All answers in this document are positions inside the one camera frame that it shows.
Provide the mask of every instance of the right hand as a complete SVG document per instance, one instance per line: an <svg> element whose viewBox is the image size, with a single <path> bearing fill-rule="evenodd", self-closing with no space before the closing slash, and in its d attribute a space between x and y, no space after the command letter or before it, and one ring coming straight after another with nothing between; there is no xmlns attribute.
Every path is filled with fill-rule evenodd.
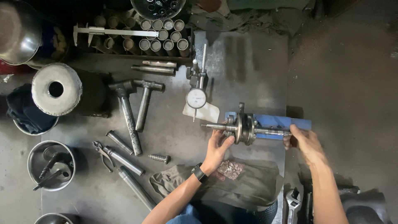
<svg viewBox="0 0 398 224"><path fill-rule="evenodd" d="M295 124L291 124L290 132L292 136L283 138L283 144L286 149L289 147L298 148L310 168L318 164L328 164L322 146L313 131L303 131Z"/></svg>

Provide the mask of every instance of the adjustable wrench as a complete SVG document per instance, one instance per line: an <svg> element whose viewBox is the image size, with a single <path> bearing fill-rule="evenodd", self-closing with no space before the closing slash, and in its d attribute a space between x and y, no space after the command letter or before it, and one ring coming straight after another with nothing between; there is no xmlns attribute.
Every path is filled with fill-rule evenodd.
<svg viewBox="0 0 398 224"><path fill-rule="evenodd" d="M297 188L294 190L290 190L286 194L286 202L289 205L289 213L287 215L287 224L294 224L293 222L293 217L296 212L296 209L300 207L301 201L300 200L300 194Z"/></svg>

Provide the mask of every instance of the left hand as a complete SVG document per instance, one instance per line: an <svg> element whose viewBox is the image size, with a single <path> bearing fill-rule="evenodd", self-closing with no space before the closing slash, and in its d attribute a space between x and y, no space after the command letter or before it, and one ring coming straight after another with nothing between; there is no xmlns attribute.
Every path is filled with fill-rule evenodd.
<svg viewBox="0 0 398 224"><path fill-rule="evenodd" d="M222 141L225 139L225 135L222 133L222 130L213 130L213 134L209 139L206 158L203 161L203 164L200 166L203 173L205 173L207 176L209 176L220 166L222 160L224 159L225 151L235 142L235 137L229 136L224 143L222 143Z"/></svg>

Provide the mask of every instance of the gray rag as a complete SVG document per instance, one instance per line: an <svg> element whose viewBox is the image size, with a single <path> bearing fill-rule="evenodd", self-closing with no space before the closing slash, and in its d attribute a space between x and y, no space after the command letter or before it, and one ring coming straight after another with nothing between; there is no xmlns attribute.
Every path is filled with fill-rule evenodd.
<svg viewBox="0 0 398 224"><path fill-rule="evenodd" d="M215 171L200 186L192 201L218 201L250 211L263 211L269 207L277 199L284 183L276 163L254 160L241 163L244 164L242 171L234 180ZM193 168L194 166L176 165L154 174L149 183L155 192L166 197L191 176Z"/></svg>

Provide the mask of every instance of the bolt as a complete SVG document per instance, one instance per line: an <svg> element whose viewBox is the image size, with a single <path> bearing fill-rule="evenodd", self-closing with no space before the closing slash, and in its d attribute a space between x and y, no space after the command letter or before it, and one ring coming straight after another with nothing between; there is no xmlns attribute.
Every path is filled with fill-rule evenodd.
<svg viewBox="0 0 398 224"><path fill-rule="evenodd" d="M165 164L169 163L170 160L172 159L169 155L163 156L163 155L157 155L157 154L151 154L149 155L149 158L157 161L164 162Z"/></svg>

